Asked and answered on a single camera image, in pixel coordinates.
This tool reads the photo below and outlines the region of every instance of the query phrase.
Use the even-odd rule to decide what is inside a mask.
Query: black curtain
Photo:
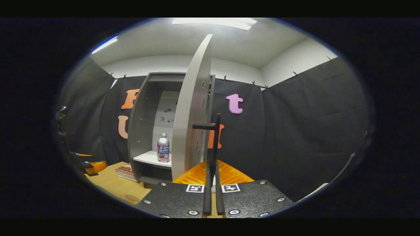
[[[69,76],[58,104],[67,107],[63,131],[70,151],[105,160],[98,123],[113,81],[114,78],[90,58],[85,58]]]
[[[225,126],[220,135],[222,147],[217,158],[254,179],[264,175],[256,168],[262,157],[264,139],[263,95],[259,86],[252,86],[237,81],[216,79],[211,122],[215,122],[217,113],[221,113],[221,123]],[[226,96],[238,94],[240,114],[229,111]]]
[[[368,128],[360,81],[335,58],[263,91],[264,155],[259,171],[294,201],[331,182]]]
[[[118,132],[118,116],[124,115],[130,118],[132,109],[122,109],[125,103],[127,91],[140,89],[146,76],[133,76],[120,78],[111,88],[102,109],[100,119],[101,135],[104,151],[108,164],[112,165],[121,161],[129,163],[127,140]],[[129,119],[126,121],[125,131],[128,132]]]

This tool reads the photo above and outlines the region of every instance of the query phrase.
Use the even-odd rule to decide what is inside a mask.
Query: wooden table
[[[142,182],[136,183],[118,178],[115,169],[126,164],[127,163],[125,162],[120,162],[108,166],[106,169],[99,172],[99,175],[97,176],[88,176],[87,174],[85,174],[85,176],[93,184],[102,187],[123,201],[135,205],[139,203],[139,201],[143,199],[151,191],[151,189],[145,189]],[[212,194],[212,213],[213,215],[208,216],[208,218],[222,218],[222,216],[217,215],[216,194]]]

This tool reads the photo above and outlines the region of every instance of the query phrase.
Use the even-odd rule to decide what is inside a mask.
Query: screw
[[[231,214],[231,215],[237,215],[237,214],[239,214],[239,211],[238,210],[231,210],[229,212],[229,214]]]

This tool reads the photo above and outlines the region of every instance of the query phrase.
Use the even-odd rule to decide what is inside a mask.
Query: open cabinet door
[[[212,34],[198,47],[182,83],[173,123],[172,178],[176,179],[203,161],[208,131],[193,129],[193,123],[207,123]]]

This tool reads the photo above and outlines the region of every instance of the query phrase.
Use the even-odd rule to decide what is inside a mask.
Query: fluorescent light
[[[172,24],[216,24],[249,30],[256,22],[251,18],[175,18]]]
[[[113,37],[112,39],[110,39],[110,40],[108,40],[108,41],[104,42],[101,46],[99,46],[97,49],[95,49],[95,51],[93,51],[93,52],[92,52],[92,54],[94,54],[95,52],[97,52],[97,51],[99,51],[99,50],[101,50],[101,49],[103,49],[103,48],[105,48],[105,47],[109,46],[109,45],[110,45],[110,44],[112,44],[112,43],[115,43],[115,42],[117,41],[117,37],[118,37],[118,36],[115,36],[115,37]]]

